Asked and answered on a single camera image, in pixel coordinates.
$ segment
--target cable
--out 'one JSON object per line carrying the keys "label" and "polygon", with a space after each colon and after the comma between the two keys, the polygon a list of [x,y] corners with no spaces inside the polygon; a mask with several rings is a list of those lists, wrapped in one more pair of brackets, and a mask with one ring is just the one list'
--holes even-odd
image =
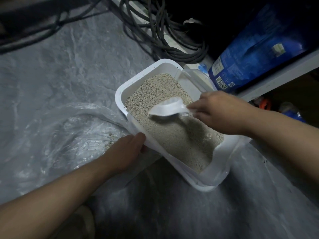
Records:
{"label": "cable", "polygon": [[[148,16],[145,16],[136,11],[130,4],[130,1],[137,1],[142,4],[148,12]],[[126,6],[127,15],[124,12],[124,4]],[[140,18],[148,21],[147,24],[138,24],[132,14],[136,14]],[[179,34],[185,26],[183,24],[176,23],[171,20],[165,9],[165,0],[162,0],[161,5],[158,0],[121,0],[120,1],[120,13],[126,24],[133,26],[139,34],[142,35],[150,44],[165,52],[168,58],[184,63],[198,63],[200,62],[208,52],[208,45],[202,41],[201,44],[194,43],[186,40]],[[149,35],[143,28],[149,28],[151,35]],[[170,36],[183,47],[193,50],[193,53],[184,53],[177,48],[170,47],[164,38],[164,30],[170,34]]]}
{"label": "cable", "polygon": [[[30,31],[28,33],[23,33],[23,34],[21,34],[17,37],[14,37],[14,38],[9,38],[7,41],[4,41],[0,44],[1,46],[8,45],[8,47],[0,47],[0,54],[12,52],[14,50],[21,49],[21,48],[30,46],[32,44],[38,43],[38,42],[52,36],[53,34],[57,33],[65,24],[69,24],[69,23],[72,23],[72,22],[75,22],[78,20],[83,20],[83,19],[86,19],[86,18],[89,18],[92,16],[96,16],[96,15],[100,15],[100,14],[105,13],[105,12],[99,12],[99,13],[95,13],[95,14],[91,14],[91,15],[86,16],[101,1],[102,0],[94,1],[85,11],[83,11],[79,15],[76,15],[76,16],[71,17],[71,18],[66,18],[64,20],[60,20],[63,10],[62,10],[62,1],[58,0],[58,2],[59,2],[58,12],[57,12],[56,19],[55,19],[53,24],[49,24],[47,26],[37,28],[37,29]],[[12,43],[17,42],[22,38],[26,38],[26,37],[29,37],[31,35],[37,34],[39,32],[46,31],[46,30],[48,30],[46,33],[44,33],[43,35],[41,35],[33,40],[28,40],[28,41],[25,41],[25,42],[20,43],[20,44],[11,45]]]}

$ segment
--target litter box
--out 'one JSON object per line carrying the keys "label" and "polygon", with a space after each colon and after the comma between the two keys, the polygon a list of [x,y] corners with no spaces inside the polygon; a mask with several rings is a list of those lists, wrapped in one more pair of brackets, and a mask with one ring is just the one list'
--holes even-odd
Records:
{"label": "litter box", "polygon": [[201,79],[196,78],[196,71],[183,71],[183,68],[175,61],[161,59],[122,84],[115,94],[116,104],[128,118],[131,133],[136,134],[143,132],[146,135],[146,145],[161,153],[191,186],[202,192],[211,191],[226,178],[229,173],[232,158],[235,157],[240,151],[240,148],[247,143],[247,138],[224,135],[224,141],[214,150],[212,162],[200,174],[168,154],[133,116],[129,114],[124,105],[126,99],[130,97],[144,81],[161,73],[169,73],[173,76],[194,101],[198,100],[201,93],[205,91],[205,84],[201,83]]}

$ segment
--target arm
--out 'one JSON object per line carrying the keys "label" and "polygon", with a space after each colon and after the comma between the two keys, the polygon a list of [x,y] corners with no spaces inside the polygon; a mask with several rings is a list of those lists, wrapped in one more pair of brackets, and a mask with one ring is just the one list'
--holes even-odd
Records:
{"label": "arm", "polygon": [[138,156],[145,135],[120,138],[104,155],[0,206],[1,238],[47,238],[101,184]]}
{"label": "arm", "polygon": [[319,184],[319,129],[222,91],[203,93],[188,108],[197,110],[194,117],[218,132],[265,142]]}

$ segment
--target white plastic scoop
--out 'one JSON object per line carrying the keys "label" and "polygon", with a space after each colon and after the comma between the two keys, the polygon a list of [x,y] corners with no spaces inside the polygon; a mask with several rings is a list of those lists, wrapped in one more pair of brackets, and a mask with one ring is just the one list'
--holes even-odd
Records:
{"label": "white plastic scoop", "polygon": [[177,113],[190,113],[181,97],[172,97],[158,103],[149,110],[148,114],[156,116],[171,116]]}

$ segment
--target forearm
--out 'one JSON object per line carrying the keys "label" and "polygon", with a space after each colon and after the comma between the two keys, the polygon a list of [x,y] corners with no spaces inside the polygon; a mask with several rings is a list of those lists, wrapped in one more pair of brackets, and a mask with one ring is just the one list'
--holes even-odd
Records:
{"label": "forearm", "polygon": [[0,206],[3,238],[47,238],[111,176],[105,158]]}
{"label": "forearm", "polygon": [[264,110],[252,117],[249,126],[251,137],[267,143],[319,183],[319,129]]}

